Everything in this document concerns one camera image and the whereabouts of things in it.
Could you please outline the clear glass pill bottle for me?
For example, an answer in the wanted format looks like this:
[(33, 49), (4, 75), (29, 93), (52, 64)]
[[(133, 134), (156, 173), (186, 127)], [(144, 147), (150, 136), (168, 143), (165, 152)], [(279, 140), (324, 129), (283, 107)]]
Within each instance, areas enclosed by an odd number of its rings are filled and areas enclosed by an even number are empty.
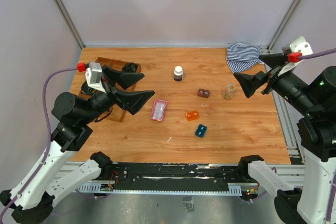
[(234, 97), (235, 94), (235, 88), (234, 90), (228, 90), (228, 87), (226, 88), (226, 91), (224, 92), (223, 98), (225, 100), (231, 100)]

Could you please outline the orange pill box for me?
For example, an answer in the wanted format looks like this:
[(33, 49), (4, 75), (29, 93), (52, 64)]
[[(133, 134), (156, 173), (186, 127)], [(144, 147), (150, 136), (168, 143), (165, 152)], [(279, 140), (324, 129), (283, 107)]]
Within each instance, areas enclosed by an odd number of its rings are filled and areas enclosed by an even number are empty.
[(199, 113), (197, 110), (189, 111), (186, 113), (186, 119), (188, 121), (197, 120), (199, 118)]

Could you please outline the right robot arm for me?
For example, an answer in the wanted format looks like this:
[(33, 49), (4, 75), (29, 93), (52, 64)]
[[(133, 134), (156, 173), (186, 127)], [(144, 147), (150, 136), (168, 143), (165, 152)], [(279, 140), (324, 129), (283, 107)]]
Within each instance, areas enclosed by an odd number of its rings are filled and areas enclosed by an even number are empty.
[(258, 88), (263, 94), (274, 91), (302, 116), (297, 124), (305, 158), (302, 188), (284, 181), (258, 155), (242, 157), (238, 164), (238, 177), (256, 180), (273, 198), (284, 223), (335, 223), (335, 66), (325, 68), (310, 84), (293, 73), (303, 60), (332, 53), (334, 49), (261, 55), (268, 72), (234, 75), (246, 97)]

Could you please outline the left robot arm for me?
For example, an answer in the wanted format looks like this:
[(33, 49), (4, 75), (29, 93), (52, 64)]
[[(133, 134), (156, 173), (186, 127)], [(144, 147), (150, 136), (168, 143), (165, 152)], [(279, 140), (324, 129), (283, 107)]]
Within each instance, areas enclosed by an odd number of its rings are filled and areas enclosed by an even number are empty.
[(141, 72), (118, 71), (97, 62), (79, 63), (94, 93), (87, 99), (70, 92), (61, 93), (51, 114), (58, 120), (55, 129), (48, 128), (47, 144), (35, 165), (13, 189), (1, 192), (1, 203), (12, 210), (16, 223), (42, 223), (53, 209), (83, 183), (112, 175), (112, 160), (102, 152), (94, 153), (84, 164), (61, 179), (60, 169), (84, 145), (92, 134), (90, 123), (107, 118), (117, 105), (130, 114), (138, 113), (154, 91), (130, 91), (143, 79)]

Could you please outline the striped blue cloth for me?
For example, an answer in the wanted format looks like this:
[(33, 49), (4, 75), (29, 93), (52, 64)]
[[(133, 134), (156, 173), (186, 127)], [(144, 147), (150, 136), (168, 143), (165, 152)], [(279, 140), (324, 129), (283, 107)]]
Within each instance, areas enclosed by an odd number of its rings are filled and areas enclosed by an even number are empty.
[(253, 66), (264, 63), (259, 59), (261, 48), (243, 42), (227, 45), (226, 62), (232, 73), (246, 71)]

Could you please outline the pink pill organizer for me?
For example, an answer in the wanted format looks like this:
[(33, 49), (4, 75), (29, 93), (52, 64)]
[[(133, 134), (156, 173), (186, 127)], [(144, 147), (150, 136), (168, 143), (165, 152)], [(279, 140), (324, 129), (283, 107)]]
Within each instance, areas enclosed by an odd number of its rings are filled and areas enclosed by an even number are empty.
[(163, 121), (167, 108), (167, 101), (156, 99), (153, 102), (150, 119), (154, 121)]

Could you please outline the white cap pill bottle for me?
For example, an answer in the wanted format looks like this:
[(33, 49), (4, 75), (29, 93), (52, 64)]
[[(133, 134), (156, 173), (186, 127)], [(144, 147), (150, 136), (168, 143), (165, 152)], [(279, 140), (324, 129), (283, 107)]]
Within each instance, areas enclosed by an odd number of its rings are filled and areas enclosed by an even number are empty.
[(176, 66), (173, 71), (173, 78), (175, 81), (183, 80), (183, 68), (181, 66)]

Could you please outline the brown pill box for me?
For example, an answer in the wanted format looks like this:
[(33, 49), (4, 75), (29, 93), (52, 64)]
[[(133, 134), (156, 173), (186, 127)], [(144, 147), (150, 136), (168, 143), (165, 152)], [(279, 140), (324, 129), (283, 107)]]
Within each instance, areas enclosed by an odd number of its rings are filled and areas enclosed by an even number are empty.
[(210, 91), (206, 89), (199, 89), (197, 92), (197, 95), (199, 97), (208, 98), (210, 95)]

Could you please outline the teal pill box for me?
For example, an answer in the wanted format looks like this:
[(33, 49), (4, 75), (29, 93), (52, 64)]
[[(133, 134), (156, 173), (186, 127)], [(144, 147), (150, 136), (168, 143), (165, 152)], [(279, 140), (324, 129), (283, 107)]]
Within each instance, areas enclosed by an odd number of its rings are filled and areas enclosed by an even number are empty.
[(196, 131), (195, 131), (195, 135), (197, 137), (203, 138), (206, 131), (207, 131), (207, 127), (205, 125), (199, 124)]

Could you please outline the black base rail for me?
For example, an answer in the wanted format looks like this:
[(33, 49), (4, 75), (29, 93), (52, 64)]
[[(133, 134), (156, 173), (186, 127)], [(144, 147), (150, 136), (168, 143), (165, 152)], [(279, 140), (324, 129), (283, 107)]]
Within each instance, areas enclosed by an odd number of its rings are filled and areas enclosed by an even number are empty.
[(95, 180), (139, 191), (224, 191), (229, 184), (257, 184), (237, 164), (117, 163)]

